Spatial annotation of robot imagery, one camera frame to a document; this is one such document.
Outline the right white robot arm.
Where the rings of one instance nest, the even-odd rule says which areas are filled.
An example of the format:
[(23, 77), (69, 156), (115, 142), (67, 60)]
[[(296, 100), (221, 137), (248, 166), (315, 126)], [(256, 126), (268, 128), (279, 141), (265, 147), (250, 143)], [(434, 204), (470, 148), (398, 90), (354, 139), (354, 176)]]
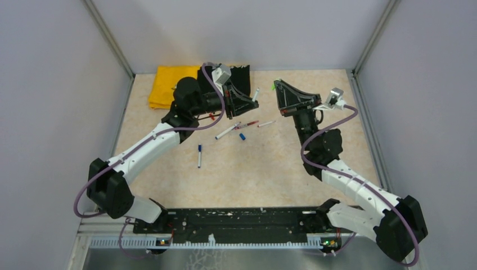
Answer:
[(273, 83), (280, 114), (292, 117), (301, 143), (300, 155), (311, 176), (328, 184), (356, 206), (328, 200), (317, 215), (317, 226), (324, 232), (344, 228), (367, 237), (399, 264), (411, 267), (420, 258), (420, 242), (428, 235), (420, 203), (412, 196), (404, 198), (384, 190), (356, 173), (340, 158), (342, 136), (339, 123), (319, 129), (316, 114), (331, 110), (357, 108), (348, 105), (341, 89), (331, 90), (323, 100), (319, 94), (303, 92), (282, 79)]

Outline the white blue-ended marker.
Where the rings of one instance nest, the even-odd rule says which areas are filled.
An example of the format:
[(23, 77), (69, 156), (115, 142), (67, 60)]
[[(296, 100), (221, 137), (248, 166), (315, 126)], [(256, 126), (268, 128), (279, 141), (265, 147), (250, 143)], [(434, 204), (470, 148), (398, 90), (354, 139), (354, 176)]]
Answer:
[(202, 165), (202, 144), (198, 145), (198, 160), (197, 160), (197, 167), (201, 168)]

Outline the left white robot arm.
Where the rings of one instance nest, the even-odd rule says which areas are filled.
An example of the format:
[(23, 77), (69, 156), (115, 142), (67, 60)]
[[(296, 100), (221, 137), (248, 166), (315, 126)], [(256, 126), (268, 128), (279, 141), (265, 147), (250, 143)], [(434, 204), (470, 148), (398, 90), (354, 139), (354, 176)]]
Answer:
[(180, 79), (169, 112), (147, 136), (109, 160), (91, 162), (85, 191), (103, 213), (112, 219), (142, 220), (156, 233), (167, 229), (166, 208), (153, 199), (135, 196), (129, 185), (162, 154), (199, 131), (200, 115), (220, 111), (231, 119), (259, 106), (256, 96), (243, 94), (229, 79), (210, 80), (208, 85), (214, 91), (206, 92), (193, 77)]

